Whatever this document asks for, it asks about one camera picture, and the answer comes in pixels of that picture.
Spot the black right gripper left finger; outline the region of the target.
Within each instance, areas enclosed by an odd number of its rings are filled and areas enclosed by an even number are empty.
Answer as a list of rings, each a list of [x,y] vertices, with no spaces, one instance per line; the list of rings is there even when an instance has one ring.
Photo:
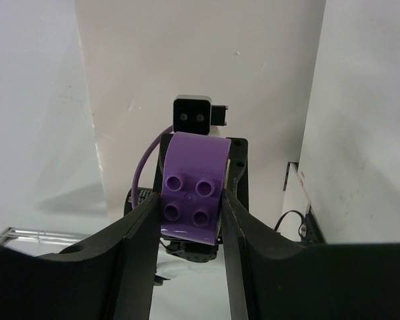
[[[0,246],[0,319],[148,319],[160,197],[59,253]]]

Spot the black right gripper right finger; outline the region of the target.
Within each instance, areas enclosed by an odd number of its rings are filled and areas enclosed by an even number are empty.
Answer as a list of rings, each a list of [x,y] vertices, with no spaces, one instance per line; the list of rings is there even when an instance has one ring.
[[[400,243],[290,241],[222,195],[233,319],[400,319]]]

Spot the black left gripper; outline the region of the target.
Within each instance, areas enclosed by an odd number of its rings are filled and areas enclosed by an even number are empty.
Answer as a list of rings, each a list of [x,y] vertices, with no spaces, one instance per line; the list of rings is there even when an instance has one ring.
[[[178,132],[162,134],[153,146],[159,150],[153,186],[137,195],[139,202],[161,195],[165,252],[194,263],[214,260],[222,243],[223,190],[249,206],[247,140]]]

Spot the lavender half-round brick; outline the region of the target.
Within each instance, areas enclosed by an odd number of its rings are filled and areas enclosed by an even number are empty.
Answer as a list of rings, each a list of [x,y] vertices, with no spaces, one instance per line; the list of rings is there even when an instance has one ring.
[[[173,134],[163,164],[163,235],[216,244],[230,146],[231,140],[223,137]]]

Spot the lime green half-round brick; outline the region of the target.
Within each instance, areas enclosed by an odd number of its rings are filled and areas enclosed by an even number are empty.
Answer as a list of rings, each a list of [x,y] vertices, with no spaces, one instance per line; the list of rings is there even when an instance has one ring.
[[[223,190],[227,188],[227,182],[228,182],[228,176],[229,176],[229,169],[230,169],[230,164],[231,160],[230,158],[227,159],[227,164],[226,164],[226,171],[225,171],[225,179],[223,181]],[[217,228],[217,243],[219,243],[221,240],[221,230],[222,230],[222,199],[220,199],[219,202],[219,219],[218,219],[218,228]]]

